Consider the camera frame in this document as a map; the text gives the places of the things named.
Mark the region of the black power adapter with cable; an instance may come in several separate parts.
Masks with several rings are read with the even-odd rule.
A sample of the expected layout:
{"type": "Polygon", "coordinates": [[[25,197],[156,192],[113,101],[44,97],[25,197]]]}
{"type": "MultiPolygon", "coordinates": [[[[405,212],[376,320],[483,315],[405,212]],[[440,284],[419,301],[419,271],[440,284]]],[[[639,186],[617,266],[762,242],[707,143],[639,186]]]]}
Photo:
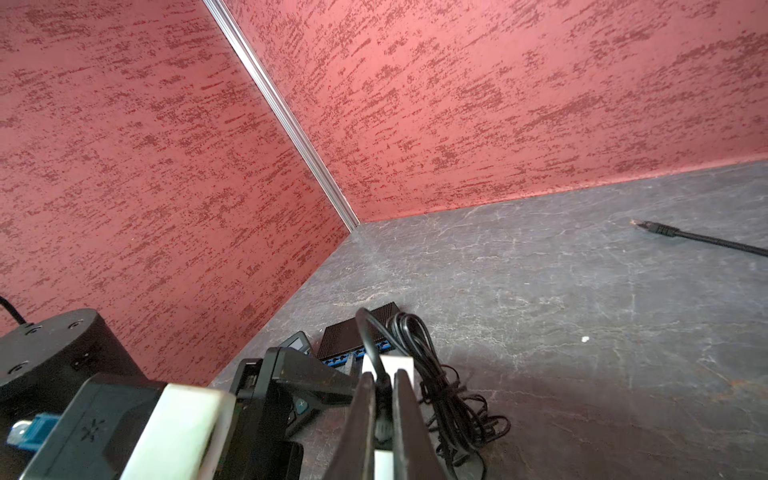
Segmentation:
{"type": "Polygon", "coordinates": [[[437,435],[435,453],[444,461],[449,475],[456,478],[458,468],[477,460],[480,477],[484,479],[487,464],[481,450],[508,435],[511,421],[504,415],[492,414],[487,399],[470,392],[458,371],[440,360],[428,328],[419,316],[396,313],[387,320],[386,329],[390,343],[414,360],[420,376],[421,402],[432,408],[426,427],[437,435]]]}

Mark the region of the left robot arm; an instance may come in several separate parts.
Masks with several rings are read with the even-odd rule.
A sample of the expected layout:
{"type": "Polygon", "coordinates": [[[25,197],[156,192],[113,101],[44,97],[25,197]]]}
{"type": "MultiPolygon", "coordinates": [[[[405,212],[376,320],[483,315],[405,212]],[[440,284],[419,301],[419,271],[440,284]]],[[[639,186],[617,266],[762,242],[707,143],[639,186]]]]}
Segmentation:
{"type": "Polygon", "coordinates": [[[265,478],[300,463],[296,406],[346,406],[355,381],[290,341],[228,392],[147,378],[93,309],[1,339],[5,479],[265,478]]]}

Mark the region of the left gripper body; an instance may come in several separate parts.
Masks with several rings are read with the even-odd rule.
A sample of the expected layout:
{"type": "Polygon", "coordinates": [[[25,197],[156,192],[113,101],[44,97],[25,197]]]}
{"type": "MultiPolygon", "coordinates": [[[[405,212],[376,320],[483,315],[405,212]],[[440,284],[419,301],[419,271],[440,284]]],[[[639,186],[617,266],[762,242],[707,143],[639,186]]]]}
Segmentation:
{"type": "Polygon", "coordinates": [[[246,358],[230,392],[236,402],[217,479],[297,479],[304,448],[288,439],[296,419],[294,396],[276,384],[277,354],[246,358]]]}

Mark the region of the white small network switch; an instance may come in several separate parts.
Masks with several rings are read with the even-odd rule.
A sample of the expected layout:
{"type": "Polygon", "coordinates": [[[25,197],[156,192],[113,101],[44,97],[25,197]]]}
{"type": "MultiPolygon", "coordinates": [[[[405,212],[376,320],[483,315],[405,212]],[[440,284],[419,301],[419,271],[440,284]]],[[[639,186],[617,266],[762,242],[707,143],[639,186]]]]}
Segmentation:
{"type": "Polygon", "coordinates": [[[414,386],[415,368],[412,357],[399,355],[384,355],[381,358],[384,370],[389,377],[389,390],[377,392],[376,421],[374,427],[374,479],[387,480],[394,478],[394,380],[399,370],[404,370],[414,386]]]}

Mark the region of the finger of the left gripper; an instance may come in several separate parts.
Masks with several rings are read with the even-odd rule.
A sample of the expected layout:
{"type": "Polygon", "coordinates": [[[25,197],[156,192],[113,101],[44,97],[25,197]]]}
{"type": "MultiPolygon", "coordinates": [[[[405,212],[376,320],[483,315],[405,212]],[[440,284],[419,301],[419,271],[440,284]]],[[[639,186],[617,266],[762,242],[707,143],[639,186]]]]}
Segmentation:
{"type": "Polygon", "coordinates": [[[337,408],[352,403],[358,381],[297,350],[278,348],[272,381],[311,408],[337,408]]]}

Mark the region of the black network switch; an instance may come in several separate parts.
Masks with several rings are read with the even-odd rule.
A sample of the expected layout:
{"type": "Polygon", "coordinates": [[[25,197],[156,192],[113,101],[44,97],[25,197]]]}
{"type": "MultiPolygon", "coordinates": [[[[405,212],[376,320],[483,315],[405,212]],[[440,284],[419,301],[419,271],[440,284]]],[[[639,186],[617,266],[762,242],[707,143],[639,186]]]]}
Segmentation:
{"type": "MultiPolygon", "coordinates": [[[[382,324],[400,311],[395,302],[372,310],[370,313],[382,324]]],[[[371,327],[373,340],[380,352],[393,350],[390,342],[375,328],[371,327]]],[[[354,318],[330,325],[325,328],[317,351],[325,365],[332,368],[352,367],[357,360],[362,360],[365,348],[354,318]]]]}

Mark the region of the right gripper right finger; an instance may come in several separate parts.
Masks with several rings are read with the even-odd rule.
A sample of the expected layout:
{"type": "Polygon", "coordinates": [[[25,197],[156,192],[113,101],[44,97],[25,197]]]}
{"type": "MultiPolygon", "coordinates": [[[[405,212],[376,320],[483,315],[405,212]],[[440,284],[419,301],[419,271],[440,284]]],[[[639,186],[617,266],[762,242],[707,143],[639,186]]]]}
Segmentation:
{"type": "Polygon", "coordinates": [[[393,387],[394,478],[445,480],[408,373],[399,369],[393,387]]]}

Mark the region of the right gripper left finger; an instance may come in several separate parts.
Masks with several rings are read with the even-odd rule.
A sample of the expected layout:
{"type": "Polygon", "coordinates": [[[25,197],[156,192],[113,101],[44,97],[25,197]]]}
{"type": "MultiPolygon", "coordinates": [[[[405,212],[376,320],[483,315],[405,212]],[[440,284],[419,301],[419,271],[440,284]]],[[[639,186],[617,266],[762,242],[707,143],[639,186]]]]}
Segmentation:
{"type": "Polygon", "coordinates": [[[375,425],[376,384],[373,375],[366,372],[355,390],[344,431],[323,476],[325,480],[374,478],[375,425]]]}

